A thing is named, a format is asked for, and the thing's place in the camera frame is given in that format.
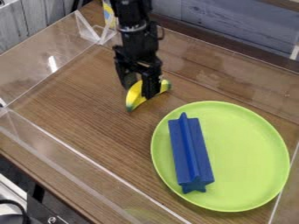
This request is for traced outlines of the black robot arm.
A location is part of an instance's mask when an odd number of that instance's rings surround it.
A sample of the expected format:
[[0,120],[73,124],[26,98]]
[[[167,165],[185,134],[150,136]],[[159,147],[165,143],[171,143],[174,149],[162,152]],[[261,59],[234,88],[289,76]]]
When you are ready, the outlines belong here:
[[138,82],[142,75],[142,96],[151,99],[162,89],[161,75],[163,62],[157,56],[159,41],[158,23],[149,17],[151,0],[110,0],[118,19],[122,45],[115,51],[117,73],[125,89]]

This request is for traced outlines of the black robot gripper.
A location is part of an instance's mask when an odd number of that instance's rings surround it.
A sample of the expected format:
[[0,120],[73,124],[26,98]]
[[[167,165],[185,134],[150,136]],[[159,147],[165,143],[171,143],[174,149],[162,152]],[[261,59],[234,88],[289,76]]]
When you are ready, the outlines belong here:
[[163,62],[157,56],[159,35],[157,24],[119,27],[122,44],[113,47],[121,84],[129,90],[138,82],[137,73],[142,74],[142,96],[150,100],[161,92]]

